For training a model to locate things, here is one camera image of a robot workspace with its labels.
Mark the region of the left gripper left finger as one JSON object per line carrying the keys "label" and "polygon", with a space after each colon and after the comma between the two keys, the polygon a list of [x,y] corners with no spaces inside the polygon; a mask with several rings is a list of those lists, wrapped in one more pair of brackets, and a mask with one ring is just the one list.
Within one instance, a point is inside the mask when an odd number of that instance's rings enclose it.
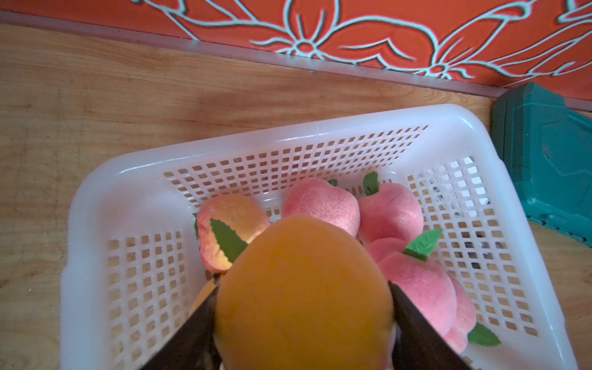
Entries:
{"label": "left gripper left finger", "polygon": [[214,344],[214,316],[217,288],[197,311],[189,316],[171,339],[143,366],[144,369],[219,369],[222,360]]}

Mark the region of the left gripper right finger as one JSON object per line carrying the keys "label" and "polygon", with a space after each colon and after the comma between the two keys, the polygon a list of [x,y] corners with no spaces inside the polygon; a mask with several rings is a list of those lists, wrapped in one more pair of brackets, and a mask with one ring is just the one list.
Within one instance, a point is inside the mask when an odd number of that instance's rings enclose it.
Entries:
{"label": "left gripper right finger", "polygon": [[397,285],[388,284],[393,296],[396,341],[392,363],[395,369],[471,370],[428,323]]}

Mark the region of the pink peach front with leaf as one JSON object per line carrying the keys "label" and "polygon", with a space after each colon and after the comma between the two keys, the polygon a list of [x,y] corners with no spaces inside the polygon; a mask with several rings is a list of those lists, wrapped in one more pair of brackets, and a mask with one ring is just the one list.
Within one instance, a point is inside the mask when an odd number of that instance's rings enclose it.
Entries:
{"label": "pink peach front with leaf", "polygon": [[359,203],[348,191],[327,180],[308,177],[299,180],[286,194],[282,218],[304,214],[323,220],[356,237],[361,223]]}

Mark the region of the pink peach with leaf upper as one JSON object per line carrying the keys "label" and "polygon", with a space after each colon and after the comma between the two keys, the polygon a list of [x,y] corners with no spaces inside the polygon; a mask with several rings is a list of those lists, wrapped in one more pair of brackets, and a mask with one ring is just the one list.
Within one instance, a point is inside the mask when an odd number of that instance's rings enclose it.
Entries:
{"label": "pink peach with leaf upper", "polygon": [[447,273],[429,260],[442,231],[425,231],[407,242],[394,237],[373,241],[367,251],[384,277],[398,285],[441,335],[453,327],[457,298]]}

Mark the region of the pink peach with leaf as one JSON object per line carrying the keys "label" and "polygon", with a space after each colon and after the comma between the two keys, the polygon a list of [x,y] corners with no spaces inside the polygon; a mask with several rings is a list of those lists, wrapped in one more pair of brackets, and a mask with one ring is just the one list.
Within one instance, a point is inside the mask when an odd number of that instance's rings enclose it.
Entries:
{"label": "pink peach with leaf", "polygon": [[444,340],[448,346],[460,355],[468,345],[468,334],[476,325],[476,309],[461,283],[449,275],[456,292],[457,309],[453,327],[445,335]]}
{"label": "pink peach with leaf", "polygon": [[447,273],[429,260],[442,231],[425,231],[407,242],[394,237],[373,241],[367,251],[384,277],[398,285],[441,335],[453,327],[457,298]]}
{"label": "pink peach with leaf", "polygon": [[304,214],[323,220],[356,237],[361,223],[359,203],[348,191],[327,180],[308,177],[299,180],[286,194],[282,218]]}

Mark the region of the yellow red peach front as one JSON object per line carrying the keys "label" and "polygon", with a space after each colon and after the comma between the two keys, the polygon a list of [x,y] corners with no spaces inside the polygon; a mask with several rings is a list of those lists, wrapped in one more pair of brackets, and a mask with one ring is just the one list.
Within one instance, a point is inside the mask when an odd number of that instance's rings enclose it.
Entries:
{"label": "yellow red peach front", "polygon": [[222,278],[214,340],[227,369],[385,369],[393,300],[365,248],[306,216],[257,236]]}

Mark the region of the orange red peach with leaf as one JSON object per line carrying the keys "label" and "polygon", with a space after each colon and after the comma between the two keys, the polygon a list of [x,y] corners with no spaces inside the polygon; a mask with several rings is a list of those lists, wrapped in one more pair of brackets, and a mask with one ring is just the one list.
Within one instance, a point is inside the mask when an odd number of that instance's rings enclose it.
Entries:
{"label": "orange red peach with leaf", "polygon": [[206,202],[196,216],[201,260],[211,273],[223,273],[271,225],[250,197],[227,194]]}

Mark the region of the pink peach with leaf lower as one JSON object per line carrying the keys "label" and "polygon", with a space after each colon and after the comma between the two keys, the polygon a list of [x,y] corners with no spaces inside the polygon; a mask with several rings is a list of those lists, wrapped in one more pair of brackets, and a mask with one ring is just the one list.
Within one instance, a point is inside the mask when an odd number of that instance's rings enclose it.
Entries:
{"label": "pink peach with leaf lower", "polygon": [[476,325],[476,309],[461,283],[449,275],[456,292],[457,309],[453,327],[445,335],[444,340],[448,346],[460,355],[468,345],[468,334]]}

